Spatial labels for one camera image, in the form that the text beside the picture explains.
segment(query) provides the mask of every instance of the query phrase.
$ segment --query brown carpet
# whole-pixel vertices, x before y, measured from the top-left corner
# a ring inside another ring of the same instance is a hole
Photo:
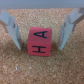
[[[18,50],[0,25],[0,84],[84,84],[84,21],[58,50],[60,26],[73,9],[6,10],[20,28],[23,47]],[[50,57],[29,56],[30,27],[52,28]]]

